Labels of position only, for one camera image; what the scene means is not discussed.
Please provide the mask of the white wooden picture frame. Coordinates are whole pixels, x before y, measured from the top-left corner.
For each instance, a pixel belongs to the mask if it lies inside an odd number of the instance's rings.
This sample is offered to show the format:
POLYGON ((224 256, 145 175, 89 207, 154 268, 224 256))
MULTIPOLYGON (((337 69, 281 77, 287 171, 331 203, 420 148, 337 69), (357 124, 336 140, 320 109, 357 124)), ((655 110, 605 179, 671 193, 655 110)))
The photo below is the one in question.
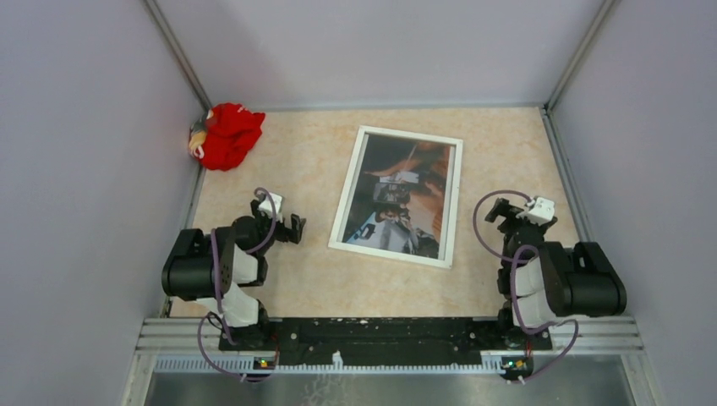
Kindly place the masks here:
POLYGON ((420 264, 423 266, 435 266, 440 268, 449 269, 452 267, 453 264, 453 255, 455 251, 455 245, 456 245, 456 229, 457 229, 457 212, 458 212, 458 200, 459 200, 459 190, 460 190, 460 178, 461 178, 461 171, 462 171, 462 150, 463 150, 463 142, 460 139, 457 138, 451 138, 451 137, 445 137, 445 136, 439 136, 439 135, 432 135, 432 134, 420 134, 410 131, 404 131, 404 130, 397 130, 397 129, 384 129, 384 128, 378 128, 378 127, 371 127, 371 126, 361 126, 358 129, 357 133, 357 139, 353 148, 353 154, 351 156, 351 160, 348 167, 348 173, 345 178, 345 182, 342 188, 341 198, 339 200, 339 205, 337 208, 337 214, 335 216, 335 221, 332 226, 331 230, 331 236, 329 240, 329 247, 332 249, 337 250, 345 250, 357 254, 362 255, 371 255, 376 257, 381 257, 393 261, 405 261, 410 262, 414 264, 420 264), (388 134, 391 136, 396 137, 404 137, 404 138, 416 138, 418 140, 428 140, 428 141, 434 141, 434 142, 440 142, 440 143, 446 143, 453 145, 454 155, 453 155, 453 175, 452 175, 452 184, 450 186, 450 206, 444 216, 444 233, 443 233, 443 258, 440 260, 432 260, 430 258, 424 258, 424 257, 416 257, 412 255, 404 255, 404 254, 398 254, 393 252, 387 252, 382 250, 373 251, 370 249, 367 249, 365 247, 350 245, 350 244, 344 244, 341 241, 340 233, 342 231, 342 225, 344 223, 344 217, 347 212, 347 200, 349 197, 349 194, 351 192, 351 189, 353 187, 353 184, 355 182, 354 177, 354 170, 355 167, 361 157, 361 149, 362 144, 364 143, 364 136, 367 133, 371 134, 388 134))

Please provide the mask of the printed photo with white border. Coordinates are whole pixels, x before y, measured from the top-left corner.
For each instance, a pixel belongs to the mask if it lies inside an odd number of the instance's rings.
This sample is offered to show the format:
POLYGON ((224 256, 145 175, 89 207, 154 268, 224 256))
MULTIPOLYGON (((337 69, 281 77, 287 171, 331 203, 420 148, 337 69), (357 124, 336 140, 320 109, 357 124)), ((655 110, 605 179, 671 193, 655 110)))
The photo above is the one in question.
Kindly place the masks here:
POLYGON ((446 143, 365 134, 342 243, 442 259, 454 150, 446 143))

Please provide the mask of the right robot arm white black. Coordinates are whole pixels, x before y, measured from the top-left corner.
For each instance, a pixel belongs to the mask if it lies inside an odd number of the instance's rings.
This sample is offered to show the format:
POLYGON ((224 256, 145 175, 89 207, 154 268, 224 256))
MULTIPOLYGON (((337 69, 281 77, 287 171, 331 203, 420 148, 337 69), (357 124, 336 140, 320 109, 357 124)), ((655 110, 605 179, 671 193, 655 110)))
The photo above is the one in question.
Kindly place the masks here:
POLYGON ((499 198, 484 219, 502 236, 496 283, 505 302, 495 326, 502 346, 519 348, 545 325, 625 311, 626 288, 598 243, 546 239, 557 222, 552 200, 537 196, 519 207, 499 198))

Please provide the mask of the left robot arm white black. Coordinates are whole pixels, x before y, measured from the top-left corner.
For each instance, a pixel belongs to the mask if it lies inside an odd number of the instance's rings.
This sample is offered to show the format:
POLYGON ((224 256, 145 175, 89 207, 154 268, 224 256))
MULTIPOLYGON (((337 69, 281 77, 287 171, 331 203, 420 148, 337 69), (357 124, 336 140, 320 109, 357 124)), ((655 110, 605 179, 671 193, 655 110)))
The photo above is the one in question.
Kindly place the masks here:
POLYGON ((299 244, 306 219, 285 219, 278 203, 253 200, 250 208, 248 216, 208 233, 181 230, 162 268, 161 286, 170 297, 204 306, 220 322, 226 344, 256 350, 270 342, 273 328, 265 306, 243 289, 264 284, 266 253, 276 242, 299 244))

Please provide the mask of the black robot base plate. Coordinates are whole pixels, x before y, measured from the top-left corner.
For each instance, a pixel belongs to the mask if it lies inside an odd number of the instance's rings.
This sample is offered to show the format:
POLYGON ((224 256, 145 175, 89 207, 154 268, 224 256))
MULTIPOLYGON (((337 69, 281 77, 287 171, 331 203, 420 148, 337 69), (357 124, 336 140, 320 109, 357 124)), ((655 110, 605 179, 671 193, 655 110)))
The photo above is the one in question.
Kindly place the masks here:
POLYGON ((533 336, 492 317, 270 318, 233 327, 219 349, 268 352, 280 366, 478 365, 484 352, 549 350, 547 333, 533 336))

